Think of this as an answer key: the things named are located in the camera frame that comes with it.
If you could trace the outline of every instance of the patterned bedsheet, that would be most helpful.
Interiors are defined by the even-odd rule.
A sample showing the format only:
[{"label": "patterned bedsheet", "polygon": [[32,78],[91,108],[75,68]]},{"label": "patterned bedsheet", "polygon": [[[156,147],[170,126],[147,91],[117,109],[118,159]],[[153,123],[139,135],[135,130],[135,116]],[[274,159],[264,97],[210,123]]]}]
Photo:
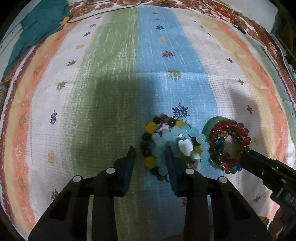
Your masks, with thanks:
[{"label": "patterned bedsheet", "polygon": [[[91,16],[139,3],[73,4],[72,23],[3,80],[11,84],[0,123],[0,200],[25,238],[74,175],[97,175],[130,146],[130,190],[115,199],[119,240],[180,234],[186,200],[145,169],[139,148],[160,113],[200,132],[215,116],[242,122],[251,149],[295,165],[295,86],[265,30],[213,1],[144,1]],[[223,175],[211,166],[201,172]],[[258,178],[244,170],[227,177],[258,215],[273,217]]]}]

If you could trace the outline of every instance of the beaded bracelet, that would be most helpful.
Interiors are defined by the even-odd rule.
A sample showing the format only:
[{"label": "beaded bracelet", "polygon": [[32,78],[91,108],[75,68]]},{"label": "beaded bracelet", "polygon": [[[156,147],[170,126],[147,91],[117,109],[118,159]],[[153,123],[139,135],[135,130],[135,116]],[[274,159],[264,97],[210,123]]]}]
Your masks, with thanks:
[{"label": "beaded bracelet", "polygon": [[[153,122],[146,125],[145,131],[140,144],[143,150],[142,153],[145,156],[145,166],[150,169],[158,180],[168,181],[163,147],[166,142],[173,141],[176,137],[179,138],[178,147],[180,152],[185,157],[190,157],[190,161],[186,160],[189,168],[200,170],[201,159],[207,161],[210,158],[208,152],[210,145],[205,142],[205,135],[199,134],[197,128],[190,128],[181,120],[161,114],[154,117]],[[153,147],[151,147],[151,140],[155,143]]]},{"label": "beaded bracelet", "polygon": [[[231,158],[228,152],[223,153],[225,139],[229,135],[240,144],[241,154],[236,158]],[[248,145],[251,143],[251,138],[248,135],[249,130],[244,127],[243,123],[237,123],[235,120],[223,120],[216,123],[208,138],[210,142],[210,160],[217,164],[226,174],[235,174],[237,171],[241,171],[240,158],[250,150]]]}]

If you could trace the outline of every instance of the teal cloth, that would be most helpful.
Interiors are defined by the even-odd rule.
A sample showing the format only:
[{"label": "teal cloth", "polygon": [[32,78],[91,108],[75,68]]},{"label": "teal cloth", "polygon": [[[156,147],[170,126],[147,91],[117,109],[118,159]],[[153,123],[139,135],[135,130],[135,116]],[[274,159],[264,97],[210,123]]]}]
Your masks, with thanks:
[{"label": "teal cloth", "polygon": [[65,16],[70,16],[67,0],[41,0],[21,21],[23,32],[15,43],[9,62],[4,71],[5,77],[28,49],[40,43],[49,35],[62,29],[59,24]]}]

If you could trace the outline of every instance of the green stripe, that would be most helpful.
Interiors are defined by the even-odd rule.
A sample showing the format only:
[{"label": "green stripe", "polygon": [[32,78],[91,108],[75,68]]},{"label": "green stripe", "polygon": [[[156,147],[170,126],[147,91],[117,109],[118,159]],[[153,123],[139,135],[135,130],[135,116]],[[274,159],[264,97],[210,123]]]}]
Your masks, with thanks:
[{"label": "green stripe", "polygon": [[286,118],[287,118],[287,122],[288,122],[288,126],[289,126],[289,130],[290,130],[290,134],[291,134],[291,139],[292,139],[292,142],[295,143],[296,142],[296,131],[295,131],[295,126],[294,126],[294,122],[293,122],[293,119],[292,119],[292,113],[291,113],[291,110],[288,106],[288,103],[286,101],[286,97],[285,97],[285,94],[282,90],[282,88],[280,87],[279,83],[278,83],[278,78],[280,79],[280,77],[277,78],[277,76],[275,75],[275,73],[273,72],[271,66],[270,66],[270,63],[269,61],[267,60],[267,56],[262,52],[261,49],[258,48],[258,46],[254,43],[253,40],[251,40],[248,36],[246,36],[246,39],[248,40],[248,42],[257,50],[257,52],[259,53],[260,55],[260,58],[261,58],[261,61],[263,62],[264,66],[266,67],[269,75],[271,76],[275,86],[276,86],[276,89],[279,93],[279,96],[281,97],[281,99],[283,100],[282,101],[282,104],[283,104],[283,107],[284,107],[284,110],[285,110],[285,113],[286,113]]},{"label": "green stripe", "polygon": [[[135,131],[142,130],[136,121],[137,11],[130,8],[105,15],[80,65],[63,116],[75,175],[96,176],[140,141],[141,135]],[[114,201],[120,240],[140,236],[135,203],[139,202],[136,193],[144,184],[143,166],[142,162],[136,163],[127,196]]]}]

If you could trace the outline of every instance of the orange stripe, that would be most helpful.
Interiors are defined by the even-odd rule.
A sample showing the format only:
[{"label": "orange stripe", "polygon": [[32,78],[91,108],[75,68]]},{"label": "orange stripe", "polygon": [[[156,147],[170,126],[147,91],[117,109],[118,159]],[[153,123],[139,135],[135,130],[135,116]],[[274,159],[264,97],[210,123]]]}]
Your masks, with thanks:
[{"label": "orange stripe", "polygon": [[281,116],[276,108],[279,105],[279,102],[276,98],[276,91],[274,86],[269,79],[268,75],[264,70],[260,69],[260,64],[255,59],[255,57],[251,54],[248,45],[240,41],[239,36],[226,24],[220,21],[217,21],[217,26],[224,31],[228,36],[230,36],[246,53],[249,61],[252,65],[254,72],[258,75],[258,77],[263,81],[265,86],[263,87],[263,92],[266,95],[268,105],[270,107],[270,111],[274,118],[274,131],[276,135],[276,139],[274,143],[270,143],[270,145],[275,145],[275,154],[273,158],[276,158],[284,163],[287,163],[287,150],[288,150],[288,124],[285,117]]},{"label": "orange stripe", "polygon": [[56,38],[52,40],[49,47],[44,51],[42,56],[35,61],[35,67],[33,69],[39,69],[36,74],[32,73],[29,84],[24,90],[24,98],[19,105],[17,120],[18,124],[15,126],[14,138],[12,140],[12,146],[17,148],[15,155],[12,155],[13,169],[14,169],[14,187],[16,192],[17,201],[21,210],[22,217],[29,230],[32,230],[36,224],[34,213],[30,205],[29,190],[28,190],[28,166],[26,163],[26,142],[27,133],[29,129],[29,113],[31,100],[34,92],[40,83],[43,73],[46,70],[47,65],[51,61],[52,57],[59,50],[66,35],[77,25],[66,24],[64,28],[55,34]]}]

